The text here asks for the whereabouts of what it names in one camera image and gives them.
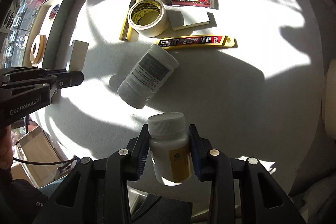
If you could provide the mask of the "small white bottle yellow label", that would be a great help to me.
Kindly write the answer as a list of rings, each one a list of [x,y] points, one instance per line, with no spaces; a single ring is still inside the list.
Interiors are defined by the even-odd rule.
[[[192,174],[189,136],[183,113],[162,113],[149,117],[149,148],[155,177],[163,185],[177,186]]]

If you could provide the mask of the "large white bottle grey label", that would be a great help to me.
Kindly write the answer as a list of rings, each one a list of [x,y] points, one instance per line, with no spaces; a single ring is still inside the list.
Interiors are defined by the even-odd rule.
[[[123,80],[117,93],[128,105],[142,109],[177,67],[179,62],[168,51],[153,44]]]

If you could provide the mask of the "beige masking tape roll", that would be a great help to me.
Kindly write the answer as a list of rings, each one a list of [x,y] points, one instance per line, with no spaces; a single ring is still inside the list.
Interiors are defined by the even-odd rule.
[[[127,14],[127,22],[139,34],[149,38],[162,34],[169,26],[166,10],[158,0],[141,0],[134,4]]]

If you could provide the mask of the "white sticky note pad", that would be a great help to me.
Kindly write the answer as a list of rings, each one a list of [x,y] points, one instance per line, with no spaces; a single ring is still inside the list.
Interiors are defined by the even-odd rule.
[[[169,10],[167,15],[169,17],[171,28],[174,31],[202,26],[209,24],[210,22],[207,12],[199,14],[197,12]]]

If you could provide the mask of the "yellow blade refill case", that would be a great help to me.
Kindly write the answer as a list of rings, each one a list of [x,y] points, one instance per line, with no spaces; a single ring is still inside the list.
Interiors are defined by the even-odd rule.
[[[156,45],[165,50],[181,50],[186,48],[234,48],[237,42],[234,38],[217,35],[180,36],[165,38],[156,42]]]

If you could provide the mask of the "grey shallow storage tray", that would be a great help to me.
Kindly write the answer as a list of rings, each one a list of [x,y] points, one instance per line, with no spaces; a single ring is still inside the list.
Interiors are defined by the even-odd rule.
[[[46,0],[39,7],[26,39],[26,49],[23,56],[23,66],[53,68],[60,39],[68,16],[76,0]],[[50,20],[49,13],[59,4],[56,16]]]

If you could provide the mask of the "tape roll with blue-red core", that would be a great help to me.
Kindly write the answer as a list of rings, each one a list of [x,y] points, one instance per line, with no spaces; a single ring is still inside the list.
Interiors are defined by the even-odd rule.
[[[52,19],[56,16],[56,14],[58,13],[59,8],[60,8],[60,5],[59,5],[59,4],[55,5],[55,6],[52,8],[52,10],[51,10],[50,13],[49,13],[49,19],[50,19],[50,20],[52,20]]]

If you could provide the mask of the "red patterned lighter with cap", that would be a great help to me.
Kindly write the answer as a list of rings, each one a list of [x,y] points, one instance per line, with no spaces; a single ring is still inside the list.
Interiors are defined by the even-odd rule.
[[[172,0],[169,2],[169,5],[214,8],[216,7],[216,1],[217,0]]]

